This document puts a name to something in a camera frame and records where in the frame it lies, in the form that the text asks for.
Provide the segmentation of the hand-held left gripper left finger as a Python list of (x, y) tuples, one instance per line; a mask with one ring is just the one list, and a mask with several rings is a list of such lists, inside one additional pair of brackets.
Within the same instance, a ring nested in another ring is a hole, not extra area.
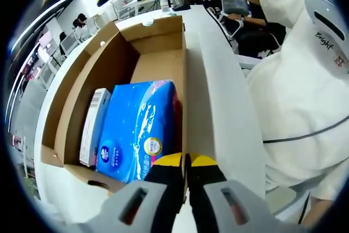
[(182, 154), (161, 157), (144, 180), (109, 197), (79, 232), (171, 232), (184, 198)]

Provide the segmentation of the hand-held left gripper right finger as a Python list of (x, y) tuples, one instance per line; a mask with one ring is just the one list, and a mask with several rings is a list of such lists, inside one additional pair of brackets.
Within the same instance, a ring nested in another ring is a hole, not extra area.
[(189, 201), (198, 232), (307, 232), (276, 219), (267, 203), (235, 180), (228, 180), (216, 161), (186, 156)]

